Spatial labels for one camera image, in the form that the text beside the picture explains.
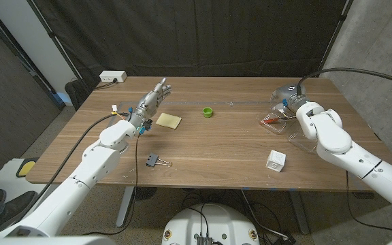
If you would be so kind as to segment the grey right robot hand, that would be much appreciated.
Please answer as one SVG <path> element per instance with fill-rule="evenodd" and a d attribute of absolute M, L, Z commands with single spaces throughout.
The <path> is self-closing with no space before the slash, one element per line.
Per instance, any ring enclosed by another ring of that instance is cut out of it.
<path fill-rule="evenodd" d="M 289 110 L 296 113 L 297 110 L 305 103 L 310 102 L 306 96 L 306 89 L 303 85 L 300 87 L 301 94 L 297 94 L 297 85 L 288 84 L 277 88 L 271 96 L 271 100 L 275 103 L 273 110 Z"/>

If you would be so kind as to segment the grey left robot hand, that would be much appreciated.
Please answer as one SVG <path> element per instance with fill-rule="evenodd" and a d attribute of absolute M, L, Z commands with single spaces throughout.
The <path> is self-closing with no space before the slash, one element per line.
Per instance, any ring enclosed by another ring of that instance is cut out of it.
<path fill-rule="evenodd" d="M 140 100 L 134 111 L 130 115 L 129 122 L 135 127 L 151 119 L 156 113 L 161 102 L 171 93 L 172 86 L 166 85 L 167 78 L 163 78 L 152 91 L 146 93 Z"/>

